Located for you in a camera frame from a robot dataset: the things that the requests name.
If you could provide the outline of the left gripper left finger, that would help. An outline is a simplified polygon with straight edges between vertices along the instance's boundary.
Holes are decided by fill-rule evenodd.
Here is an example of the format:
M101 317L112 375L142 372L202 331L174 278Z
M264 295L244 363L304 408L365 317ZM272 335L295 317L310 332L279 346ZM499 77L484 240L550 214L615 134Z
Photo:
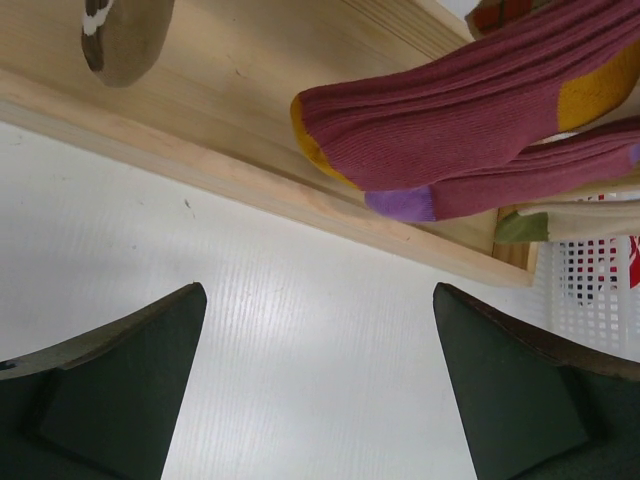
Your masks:
M161 478L206 305L203 286L188 284L2 361L2 478Z

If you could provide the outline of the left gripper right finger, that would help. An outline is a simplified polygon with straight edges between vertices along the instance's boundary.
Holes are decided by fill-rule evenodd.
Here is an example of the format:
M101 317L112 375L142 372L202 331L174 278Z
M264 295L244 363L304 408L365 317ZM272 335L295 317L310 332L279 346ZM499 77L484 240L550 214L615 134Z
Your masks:
M639 365L439 283L433 309L480 479L636 479Z

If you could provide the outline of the purple orange striped sock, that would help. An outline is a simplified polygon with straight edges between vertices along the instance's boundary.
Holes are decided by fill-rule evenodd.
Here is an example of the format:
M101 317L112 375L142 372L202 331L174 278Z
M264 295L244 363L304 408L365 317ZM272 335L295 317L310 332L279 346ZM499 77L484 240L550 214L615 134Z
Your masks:
M363 191L504 165L621 105L639 77L635 1L551 1L423 66L299 93L304 154Z

